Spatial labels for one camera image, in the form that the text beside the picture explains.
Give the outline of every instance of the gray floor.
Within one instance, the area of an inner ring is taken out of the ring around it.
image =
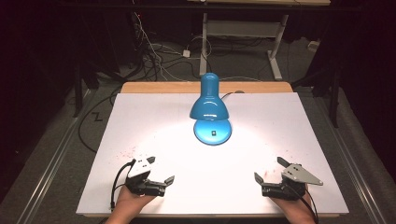
[[[233,51],[224,42],[212,44],[210,66],[222,81],[274,80],[265,53],[271,48],[271,41],[264,40],[255,47],[235,44]],[[302,39],[291,45],[281,45],[276,59],[286,81],[292,82],[304,76],[314,57],[314,53],[306,49],[307,44]],[[181,52],[184,49],[172,43],[165,45],[170,49],[163,47],[161,50]],[[158,54],[163,56],[163,62],[179,57],[176,54]],[[193,53],[191,57],[198,56],[199,54]],[[198,61],[183,61],[191,63],[194,74],[198,76]],[[158,79],[197,80],[191,73],[189,63],[175,64],[176,62],[179,61],[164,63],[163,68],[169,73],[163,69],[163,76],[159,75]],[[125,68],[123,72],[126,74],[128,69]],[[84,111],[76,119],[73,118],[74,93],[70,92],[68,104],[49,123],[46,133],[1,203],[0,223],[99,223],[102,220],[76,215],[79,197],[95,156],[78,138],[78,126],[80,125],[84,142],[97,149],[111,112],[110,102],[104,99],[119,86],[118,83],[107,80],[106,76],[101,77],[104,78],[100,79],[101,84],[97,91],[86,91]],[[309,88],[300,88],[297,92],[349,209],[347,215],[337,218],[322,217],[320,223],[392,223],[396,218],[394,181],[365,137],[343,92],[341,91],[339,99],[338,129],[334,129],[327,118],[326,97],[312,97]],[[101,101],[103,102],[99,106],[89,111]],[[82,122],[83,115],[87,112],[90,114]],[[91,112],[99,112],[98,118]],[[161,220],[161,223],[176,222],[190,223],[190,220]],[[213,220],[204,220],[204,223],[212,222]],[[230,223],[247,222],[282,223],[283,220],[230,220]]]

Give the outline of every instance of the black cable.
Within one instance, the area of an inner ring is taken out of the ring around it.
[[[82,118],[81,123],[78,125],[78,138],[79,138],[79,140],[81,141],[82,145],[84,145],[84,147],[86,147],[89,151],[91,151],[91,152],[93,152],[93,153],[96,153],[96,150],[94,150],[93,148],[91,148],[90,146],[88,146],[88,144],[86,144],[85,141],[82,139],[82,136],[81,136],[81,126],[82,126],[82,123],[84,122],[85,118],[87,118],[88,115],[90,115],[91,112],[92,112],[97,106],[99,106],[102,102],[104,102],[104,101],[106,101],[106,100],[108,100],[108,99],[111,99],[111,97],[114,97],[114,96],[115,96],[115,95],[107,96],[105,99],[101,100],[99,103],[97,103],[96,105],[94,105],[94,106],[84,115],[84,117]]]
[[[318,214],[314,213],[314,211],[312,210],[312,207],[309,205],[309,203],[295,190],[293,189],[291,186],[289,185],[285,185],[288,189],[290,189],[297,197],[300,198],[300,200],[303,202],[303,204],[305,204],[305,206],[309,209],[309,211],[311,212],[314,221],[316,224],[319,224],[319,219],[318,219]]]
[[[106,223],[107,220],[108,220],[108,217],[104,217],[98,224]]]
[[[181,59],[185,59],[185,57],[175,58],[175,59],[169,60],[169,61],[167,61],[167,62],[163,62],[163,63],[172,63],[172,62],[175,62],[175,61],[181,60]]]
[[[157,81],[158,80],[158,72],[157,72],[157,65],[155,63],[155,58],[151,54],[148,54],[148,57],[151,59],[152,68],[154,69],[154,76],[155,76],[154,81]]]
[[[116,186],[115,189],[119,189],[120,187],[122,187],[122,186],[124,186],[124,185],[125,185],[125,184],[120,184],[120,185]]]
[[[131,27],[132,35],[135,36],[134,45],[139,47],[143,44],[143,41],[144,41],[144,35],[142,32],[142,27],[140,26],[140,22],[139,22],[139,24],[136,22],[136,21],[140,21],[140,20],[138,18],[138,15],[135,12],[131,11],[131,12],[128,12],[128,14],[129,14],[129,17],[127,17],[127,21]]]
[[[221,97],[221,100],[224,99],[226,96],[233,94],[233,92],[227,92],[225,95]]]
[[[130,162],[125,163],[120,169],[119,172],[116,175],[116,178],[114,179],[114,183],[113,183],[113,188],[111,189],[111,199],[110,199],[110,208],[111,208],[111,212],[114,210],[114,208],[116,207],[116,203],[114,202],[114,192],[116,191],[116,185],[117,182],[119,181],[119,177],[121,172],[128,166],[134,166],[135,163],[135,159],[133,159]]]
[[[116,96],[117,95],[116,91],[120,90],[121,88],[122,88],[122,86],[118,86],[113,92],[110,93],[110,96]],[[110,101],[111,106],[113,106],[114,103],[111,101],[111,98],[112,97],[108,98],[108,100]]]
[[[308,193],[308,196],[309,196],[309,198],[312,201],[312,205],[314,206],[314,209],[315,209],[315,215],[316,215],[316,218],[318,220],[318,211],[317,211],[317,206],[315,205],[314,199],[312,198],[311,193],[309,193],[309,191],[307,189],[305,191],[306,191],[306,193]]]
[[[143,59],[141,59],[139,61],[139,64],[137,65],[136,69],[134,71],[130,72],[128,75],[126,75],[125,78],[130,78],[130,77],[137,75],[140,71],[142,71],[143,66],[144,66]]]
[[[157,70],[155,69],[156,68],[156,64],[155,64],[153,56],[151,54],[149,54],[148,51],[146,52],[145,55],[147,57],[147,61],[151,63],[151,66],[148,66],[148,65],[146,65],[146,63],[144,63],[143,72],[144,72],[145,75],[142,76],[142,77],[139,77],[137,79],[134,79],[132,81],[143,80],[143,79],[149,80],[151,77],[157,76]],[[149,76],[149,72],[151,70],[153,70],[153,69],[155,70],[154,74]]]
[[[205,59],[207,65],[209,66],[209,72],[212,72],[212,66],[210,65],[210,63],[207,61],[207,58],[204,56],[204,54],[201,52],[202,57]]]
[[[236,42],[238,45],[242,45],[242,47],[235,47],[235,49],[244,49],[244,48],[248,48],[248,47],[257,47],[260,45],[260,43],[264,40],[263,37],[257,37],[255,38],[255,40],[253,42],[251,42],[250,44],[243,44],[240,43],[241,41],[246,41],[246,40],[231,40],[233,42]]]
[[[263,69],[265,69],[266,67],[268,67],[268,65],[271,64],[271,61],[272,61],[272,60],[273,60],[273,59],[270,59],[268,64],[266,64],[264,67],[262,67],[261,69],[259,69],[259,71],[257,71],[257,79],[258,79],[258,80],[260,80],[260,71],[263,70]]]
[[[226,52],[226,53],[223,53],[223,54],[216,54],[215,52],[211,52],[212,53],[212,55],[215,55],[215,56],[218,56],[218,57],[223,57],[223,56],[226,56],[226,55],[228,55],[228,54],[231,54],[232,52],[233,52],[233,41],[231,41],[229,38],[227,38],[227,39],[222,39],[222,38],[219,38],[219,37],[217,37],[217,36],[213,36],[213,37],[215,37],[215,38],[217,38],[217,39],[220,39],[220,40],[225,40],[227,43],[229,43],[229,45],[230,45],[230,49],[228,50],[228,52]],[[211,45],[211,47],[212,47],[212,49],[214,49],[215,47],[218,47],[218,46],[216,46],[215,44],[212,44]]]
[[[171,64],[171,65],[165,67],[164,69],[170,68],[170,67],[172,67],[172,66],[174,66],[174,65],[176,65],[176,64],[179,64],[179,63],[187,63],[187,64],[189,64],[190,67],[191,67],[191,74],[192,74],[192,76],[195,77],[195,78],[197,78],[197,79],[201,79],[200,77],[197,77],[197,76],[194,74],[194,68],[193,68],[193,66],[192,66],[192,63],[190,63],[190,62],[178,62],[178,63],[173,63],[173,64]]]

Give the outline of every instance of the wire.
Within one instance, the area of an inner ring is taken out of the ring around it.
[[[124,186],[125,184],[118,185],[115,189],[119,189],[120,187]]]
[[[111,212],[113,212],[114,208],[116,207],[116,203],[114,202],[114,192],[115,192],[116,189],[118,188],[118,187],[116,187],[116,185],[117,185],[117,182],[119,181],[120,174],[121,174],[121,172],[122,172],[126,167],[128,167],[128,166],[133,167],[133,166],[134,166],[134,163],[135,163],[135,159],[133,159],[133,160],[130,161],[130,162],[125,163],[125,164],[119,169],[119,172],[117,173],[116,178],[114,179],[113,188],[111,189],[111,200],[110,200]]]
[[[226,79],[233,79],[233,78],[245,78],[245,79],[250,79],[250,80],[255,80],[261,82],[261,80],[253,78],[253,77],[223,77],[220,78],[219,80],[226,80]]]
[[[212,65],[210,65],[210,62],[207,60],[207,58],[204,56],[204,54],[201,52],[202,58],[206,61],[207,65],[209,66],[209,72],[212,72]]]
[[[175,58],[175,59],[172,59],[172,60],[170,60],[170,61],[163,62],[163,63],[172,63],[172,62],[175,62],[175,61],[178,61],[178,60],[181,60],[181,59],[185,59],[185,57]]]
[[[166,49],[170,49],[170,50],[172,50],[172,51],[161,51],[161,53],[171,53],[171,54],[178,54],[178,55],[182,55],[181,53],[179,53],[177,50],[175,50],[175,49],[172,49],[172,48],[170,48],[170,47],[167,47],[167,46],[165,46],[165,45],[160,45],[161,46],[161,49],[162,48],[166,48]]]
[[[285,186],[286,186],[288,189],[290,189],[297,197],[300,198],[301,202],[303,202],[303,204],[305,204],[305,206],[306,206],[306,207],[309,209],[309,211],[311,212],[312,216],[314,217],[315,223],[316,223],[316,224],[319,224],[318,214],[317,214],[317,213],[314,213],[314,211],[312,210],[312,207],[309,205],[309,203],[308,203],[299,193],[297,193],[297,191],[296,191],[294,188],[292,188],[291,186],[289,186],[289,185],[287,185],[287,184],[285,184]]]
[[[170,68],[170,67],[172,67],[172,66],[174,66],[174,65],[176,65],[176,64],[179,64],[179,63],[187,63],[187,64],[189,64],[190,67],[191,67],[192,76],[195,77],[195,78],[201,79],[200,77],[197,77],[197,76],[194,74],[194,68],[193,68],[193,66],[192,66],[192,63],[189,63],[189,62],[178,62],[178,63],[173,63],[173,64],[171,64],[171,65],[169,65],[169,66],[167,66],[167,67],[165,67],[165,68],[166,68],[166,69],[167,69],[167,68]]]
[[[99,103],[97,103],[96,105],[94,105],[94,106],[84,115],[84,117],[82,118],[81,123],[78,125],[78,138],[79,138],[79,140],[81,141],[82,145],[84,145],[84,147],[86,147],[89,151],[91,151],[91,152],[93,152],[93,153],[96,153],[96,150],[94,150],[93,148],[91,148],[90,146],[88,146],[88,144],[85,143],[84,139],[82,139],[82,136],[81,136],[81,126],[82,126],[82,123],[84,122],[84,120],[88,117],[88,115],[90,115],[91,112],[92,112],[97,106],[99,106],[102,102],[104,102],[104,101],[106,101],[106,100],[108,100],[108,99],[111,99],[111,97],[114,97],[114,96],[116,96],[116,95],[107,96],[105,99],[99,101]]]
[[[317,211],[317,206],[315,205],[314,199],[312,198],[312,195],[309,193],[309,191],[308,191],[307,189],[306,189],[305,191],[306,191],[306,193],[308,193],[308,196],[309,196],[309,198],[310,198],[311,201],[312,201],[312,205],[314,205],[315,216],[316,216],[316,218],[317,218],[317,220],[318,220],[318,211]]]
[[[207,38],[212,38],[212,40],[210,40],[211,43],[211,55],[215,55],[215,56],[226,56],[230,53],[233,52],[234,49],[243,49],[243,48],[248,48],[248,47],[257,47],[260,45],[260,43],[263,40],[266,40],[266,38],[263,37],[254,37],[254,38],[240,38],[238,37],[237,39],[232,39],[229,36],[225,36],[225,37],[219,37],[219,36],[215,36],[215,35],[208,35]],[[219,47],[219,48],[226,48],[227,46],[222,46],[222,45],[216,45],[216,40],[218,40],[220,43],[221,42],[226,42],[229,44],[229,50],[228,52],[222,53],[222,54],[218,54],[215,53],[215,48]]]
[[[190,43],[192,43],[192,41],[194,41],[194,40],[196,40],[196,39],[198,39],[198,38],[201,38],[201,39],[205,40],[206,43],[209,45],[209,53],[206,54],[206,57],[209,56],[210,53],[212,52],[212,45],[210,44],[210,42],[209,42],[209,40],[208,40],[207,38],[203,38],[202,36],[199,36],[199,35],[198,35],[198,36],[196,36],[195,38],[193,38],[193,39],[190,41]]]
[[[151,61],[151,63],[152,63],[152,67],[150,68],[150,70],[151,69],[154,69],[154,74],[153,74],[153,76],[155,77],[155,79],[154,79],[154,81],[157,81],[157,79],[158,79],[158,72],[157,72],[157,66],[156,66],[156,64],[155,64],[155,58],[151,55],[151,54],[148,54],[148,57],[149,57],[149,60]]]
[[[137,25],[137,26],[140,30],[139,30],[139,33],[137,34],[137,37],[138,37],[138,39],[140,39],[139,37],[141,36],[141,41],[139,44],[139,47],[140,47],[143,44],[144,35],[142,35],[142,34],[144,31],[143,31],[142,21],[140,20],[139,16],[136,14],[136,12],[134,12],[134,15],[137,18],[137,20],[139,21],[139,25]]]
[[[136,78],[134,80],[131,80],[131,81],[138,81],[138,80],[144,80],[144,79],[145,80],[150,80],[152,77],[156,77],[157,76],[156,72],[153,75],[149,76],[149,73],[150,73],[151,70],[154,69],[154,66],[148,67],[149,70],[146,70],[146,66],[143,66],[144,75],[142,77],[138,77],[138,78]]]
[[[153,52],[154,55],[155,55],[154,60],[152,60],[153,63],[155,63],[155,62],[156,62],[156,61],[155,61],[156,58],[158,58],[158,60],[159,60],[158,66],[160,67],[160,74],[161,74],[161,76],[162,76],[165,80],[168,80],[168,79],[163,75],[163,66],[162,66],[162,60],[163,60],[163,58],[160,57],[160,56],[155,52],[155,49],[154,49],[153,45],[152,45],[151,42],[149,41],[149,36],[146,34],[145,30],[143,29],[142,21],[140,20],[139,16],[138,16],[135,12],[134,12],[134,14],[136,15],[136,18],[137,18],[137,20],[139,21],[140,31],[143,33],[143,36],[146,37],[146,39],[147,39],[147,41],[148,41],[148,44],[149,44],[149,46],[151,47],[151,50],[152,50],[152,52]]]
[[[227,92],[225,95],[221,97],[221,100],[224,99],[226,96],[233,94],[233,92]]]
[[[263,69],[265,69],[266,67],[268,67],[268,65],[271,64],[271,61],[272,61],[273,59],[274,59],[274,58],[270,59],[270,62],[269,62],[268,64],[266,64],[266,65],[263,66],[261,69],[259,69],[259,71],[257,71],[257,77],[258,77],[258,79],[260,79],[260,71],[263,70]]]
[[[108,217],[104,217],[98,224],[106,223],[107,220],[108,220]]]
[[[184,79],[180,79],[180,78],[178,78],[178,77],[174,77],[172,74],[170,74],[169,72],[168,72],[168,70],[166,70],[165,68],[163,68],[163,71],[165,71],[170,77],[172,77],[172,78],[174,78],[174,79],[176,79],[176,80],[178,80],[178,81],[188,81],[188,80],[184,80]]]
[[[117,95],[116,91],[120,90],[121,88],[122,88],[122,86],[118,86],[113,92],[110,93],[110,96],[116,96]],[[111,98],[112,97],[108,98],[108,100],[110,101],[111,106],[113,106],[114,103],[111,101]]]

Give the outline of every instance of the lamp neck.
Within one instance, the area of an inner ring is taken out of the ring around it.
[[[206,73],[201,77],[201,96],[219,97],[219,77],[213,73]]]

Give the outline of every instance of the white board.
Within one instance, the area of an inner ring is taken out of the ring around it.
[[[124,93],[117,96],[77,213],[108,216],[114,178],[133,156],[155,156],[152,181],[175,182],[142,217],[273,217],[279,208],[262,197],[254,173],[279,183],[282,157],[324,182],[309,186],[318,212],[348,213],[297,93],[244,93],[224,98],[233,126],[216,147],[199,142],[190,119],[196,93]],[[121,174],[122,184],[127,170]]]

